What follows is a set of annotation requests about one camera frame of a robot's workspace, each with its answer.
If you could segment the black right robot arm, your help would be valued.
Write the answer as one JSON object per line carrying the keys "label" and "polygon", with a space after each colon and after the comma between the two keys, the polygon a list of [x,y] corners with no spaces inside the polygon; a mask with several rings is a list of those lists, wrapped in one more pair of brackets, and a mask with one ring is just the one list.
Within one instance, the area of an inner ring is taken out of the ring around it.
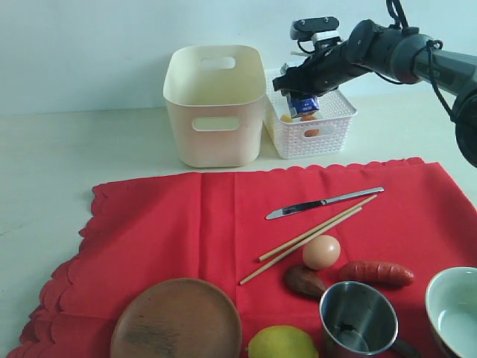
{"label": "black right robot arm", "polygon": [[463,157],[474,166],[476,57],[445,51],[441,41],[398,23],[383,27],[363,20],[347,40],[337,34],[338,26],[333,16],[294,21],[290,37],[299,43],[313,42],[315,50],[302,64],[275,78],[274,89],[283,94],[322,96],[368,72],[399,84],[425,81],[454,124]]}

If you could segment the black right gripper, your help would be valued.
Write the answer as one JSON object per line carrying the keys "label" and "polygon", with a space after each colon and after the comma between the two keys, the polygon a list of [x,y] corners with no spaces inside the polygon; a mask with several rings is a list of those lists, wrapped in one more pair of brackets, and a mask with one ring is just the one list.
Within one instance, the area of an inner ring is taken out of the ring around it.
{"label": "black right gripper", "polygon": [[340,85],[366,75],[369,69],[347,59],[348,41],[312,55],[301,65],[272,80],[275,91],[285,98],[320,97]]}

